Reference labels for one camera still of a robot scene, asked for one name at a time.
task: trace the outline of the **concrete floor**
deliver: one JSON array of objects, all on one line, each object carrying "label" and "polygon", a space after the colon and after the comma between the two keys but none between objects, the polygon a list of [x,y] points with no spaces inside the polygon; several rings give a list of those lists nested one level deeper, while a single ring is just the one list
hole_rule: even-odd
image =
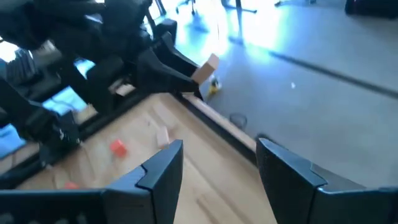
[{"label": "concrete floor", "polygon": [[343,5],[319,2],[264,4],[255,15],[201,0],[195,17],[189,7],[171,16],[177,48],[198,63],[220,56],[223,88],[208,104],[225,117],[245,114],[250,136],[266,133],[367,187],[398,185],[398,101],[274,55],[398,90],[398,23],[348,17]]}]

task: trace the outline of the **wooden tabletop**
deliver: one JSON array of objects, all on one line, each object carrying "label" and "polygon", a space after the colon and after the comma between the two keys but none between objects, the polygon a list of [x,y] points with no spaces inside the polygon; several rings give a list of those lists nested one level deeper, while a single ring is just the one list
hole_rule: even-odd
[{"label": "wooden tabletop", "polygon": [[[187,99],[255,150],[256,143],[227,119],[194,96]],[[276,223],[256,167],[169,94],[148,97],[19,189],[61,189],[69,181],[81,188],[104,187],[159,150],[156,132],[164,126],[170,139],[182,139],[184,146],[175,223]],[[128,150],[122,159],[109,149],[116,139]],[[28,145],[3,159],[0,172],[35,152],[37,147]]]}]

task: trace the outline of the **orange block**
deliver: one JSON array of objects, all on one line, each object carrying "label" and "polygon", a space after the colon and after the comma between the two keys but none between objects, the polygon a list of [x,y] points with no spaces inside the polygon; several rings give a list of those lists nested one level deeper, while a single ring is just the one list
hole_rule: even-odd
[{"label": "orange block", "polygon": [[127,154],[127,149],[120,139],[115,140],[111,144],[111,151],[118,157],[124,157]]},{"label": "orange block", "polygon": [[73,182],[67,182],[67,183],[65,183],[64,188],[73,190],[73,189],[79,189],[79,186]]}]

